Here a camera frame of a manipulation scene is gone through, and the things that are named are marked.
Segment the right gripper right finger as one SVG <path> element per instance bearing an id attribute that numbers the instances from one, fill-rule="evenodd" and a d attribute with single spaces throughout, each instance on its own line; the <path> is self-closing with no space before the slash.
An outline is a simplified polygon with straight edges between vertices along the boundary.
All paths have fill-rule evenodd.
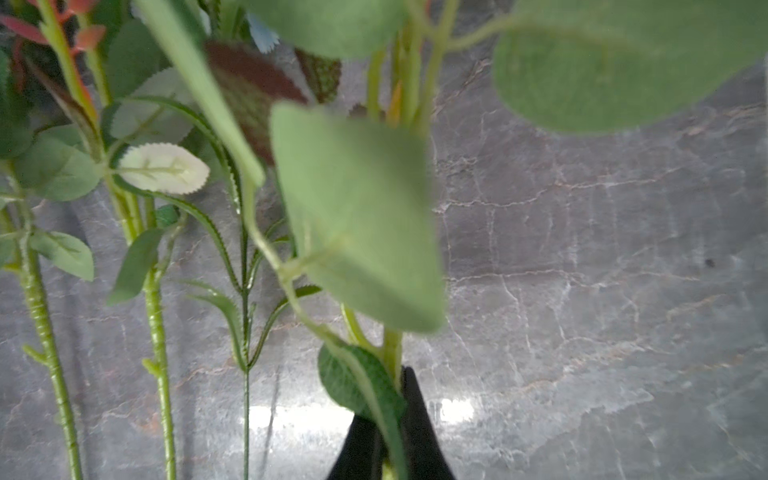
<path id="1" fill-rule="evenodd" d="M 402 368 L 402 393 L 407 409 L 400 421 L 408 478 L 455 480 L 439 445 L 415 371 Z"/>

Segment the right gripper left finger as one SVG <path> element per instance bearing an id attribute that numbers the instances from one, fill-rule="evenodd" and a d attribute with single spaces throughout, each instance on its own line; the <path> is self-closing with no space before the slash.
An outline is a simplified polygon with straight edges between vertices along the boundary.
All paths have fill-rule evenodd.
<path id="1" fill-rule="evenodd" d="M 327 480 L 381 480 L 384 440 L 377 425 L 355 415 Z"/>

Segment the teal rose branch remaining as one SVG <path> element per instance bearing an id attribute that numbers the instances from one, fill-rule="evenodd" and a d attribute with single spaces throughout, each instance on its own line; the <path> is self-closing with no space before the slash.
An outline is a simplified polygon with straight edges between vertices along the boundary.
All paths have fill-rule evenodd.
<path id="1" fill-rule="evenodd" d="M 309 103 L 245 44 L 208 36 L 185 1 L 141 1 L 150 32 L 233 156 L 254 200 L 245 229 L 286 300 L 305 276 L 341 303 L 351 337 L 298 318 L 321 341 L 330 397 L 374 422 L 382 479 L 409 479 L 400 421 L 401 338 L 446 321 L 427 142 L 445 57 L 493 40 L 498 97 L 536 126 L 604 134 L 671 115 L 767 51 L 763 1 L 516 1 L 471 32 L 459 5 L 425 1 L 243 1 L 301 54 L 306 81 L 332 87 L 367 59 L 356 113 Z"/>

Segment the teal rose branch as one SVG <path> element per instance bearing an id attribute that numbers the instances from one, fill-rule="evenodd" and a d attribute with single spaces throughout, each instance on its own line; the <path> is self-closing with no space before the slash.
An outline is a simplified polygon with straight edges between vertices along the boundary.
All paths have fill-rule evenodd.
<path id="1" fill-rule="evenodd" d="M 78 435 L 59 352 L 55 343 L 40 260 L 47 258 L 57 268 L 90 280 L 94 276 L 90 249 L 79 239 L 46 231 L 36 223 L 30 204 L 33 196 L 67 201 L 85 195 L 97 182 L 93 162 L 78 145 L 68 127 L 34 132 L 26 107 L 24 82 L 27 74 L 46 86 L 57 84 L 27 57 L 29 43 L 52 45 L 51 35 L 63 21 L 54 7 L 51 21 L 33 25 L 23 14 L 40 2 L 14 1 L 1 14 L 1 26 L 14 36 L 10 50 L 1 53 L 1 267 L 17 274 L 30 319 L 41 347 L 26 346 L 25 352 L 47 368 L 63 429 L 69 475 L 83 476 Z"/>
<path id="2" fill-rule="evenodd" d="M 182 98 L 159 75 L 168 67 L 163 51 L 129 1 L 35 1 L 35 30 L 54 53 L 62 74 L 53 95 L 77 128 L 93 163 L 101 166 L 109 198 L 127 243 L 124 276 L 116 279 L 113 303 L 143 295 L 152 357 L 144 360 L 157 384 L 163 430 L 165 476 L 177 476 L 175 432 L 161 295 L 164 274 L 157 255 L 170 242 L 161 227 L 169 226 L 176 206 L 156 206 L 117 180 L 119 156 L 144 144 L 177 144 L 191 128 L 168 131 L 177 112 L 155 103 L 162 95 Z"/>

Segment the small blue carnation stem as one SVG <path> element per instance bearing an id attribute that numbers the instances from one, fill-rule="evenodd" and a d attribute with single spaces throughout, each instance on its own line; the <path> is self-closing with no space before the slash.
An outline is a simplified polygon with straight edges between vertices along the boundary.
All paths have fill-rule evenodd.
<path id="1" fill-rule="evenodd" d="M 193 282 L 197 293 L 193 299 L 219 310 L 227 322 L 232 354 L 243 375 L 244 408 L 250 401 L 250 372 L 258 362 L 273 325 L 287 307 L 282 299 L 272 309 L 262 326 L 260 336 L 252 337 L 255 303 L 250 295 L 264 253 L 252 247 L 245 228 L 240 230 L 240 264 L 235 266 L 224 244 L 223 236 L 211 217 L 187 201 L 187 196 L 202 189 L 210 176 L 208 164 L 178 142 L 167 140 L 165 130 L 170 116 L 184 119 L 207 139 L 215 163 L 226 181 L 228 199 L 234 214 L 245 224 L 246 213 L 253 207 L 252 194 L 237 170 L 231 155 L 217 139 L 212 127 L 192 107 L 172 97 L 139 94 L 120 100 L 111 117 L 114 139 L 110 147 L 110 167 L 115 181 L 127 191 L 149 202 L 163 201 L 161 208 L 151 206 L 154 220 L 138 235 L 126 254 L 121 271 L 110 294 L 111 300 L 122 302 L 132 297 L 138 281 L 157 284 L 165 275 L 168 257 L 159 258 L 157 248 L 164 242 L 172 247 L 175 231 L 187 217 L 194 218 L 207 232 L 225 267 L 233 294 L 227 296 L 200 281 Z"/>

